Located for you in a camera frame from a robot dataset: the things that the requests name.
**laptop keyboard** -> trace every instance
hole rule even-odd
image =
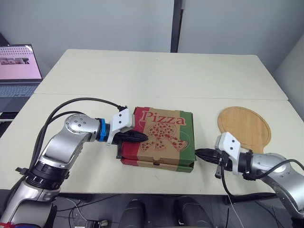
[[[1,86],[0,97],[30,97],[36,88],[37,85]]]

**blue ring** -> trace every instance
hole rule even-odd
[[[102,142],[106,136],[105,119],[101,119],[101,131],[99,141]]]

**laptop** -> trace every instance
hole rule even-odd
[[[42,81],[30,44],[0,46],[0,112],[19,112]]]

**green stripe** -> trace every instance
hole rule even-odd
[[[186,126],[180,125],[180,139],[187,141],[188,146],[180,152],[180,162],[177,171],[182,171],[180,170],[183,169],[182,166],[188,166],[189,168],[195,161],[192,113],[180,111],[180,117],[185,118],[186,121]]]

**pizza illustration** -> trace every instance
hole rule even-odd
[[[172,143],[174,148],[178,151],[182,151],[188,146],[188,142],[185,140],[178,139],[177,137],[170,137],[169,141]]]
[[[154,145],[153,141],[152,142],[149,142],[149,140],[144,141],[140,144],[140,149],[141,149],[141,151],[145,152],[147,149],[149,149],[153,145]]]
[[[170,123],[154,123],[148,129],[148,136],[155,139],[166,139],[176,132],[176,126]]]
[[[145,152],[150,147],[154,147],[155,151],[164,151],[166,146],[163,141],[168,140],[173,147],[180,152],[188,146],[188,142],[174,137],[176,126],[170,123],[153,123],[148,128],[148,136],[150,140],[140,144],[140,150]]]
[[[166,147],[165,147],[165,145],[163,144],[162,140],[156,141],[156,144],[155,144],[155,150],[156,150],[156,151],[163,151],[163,150],[165,150],[165,149],[166,149]]]

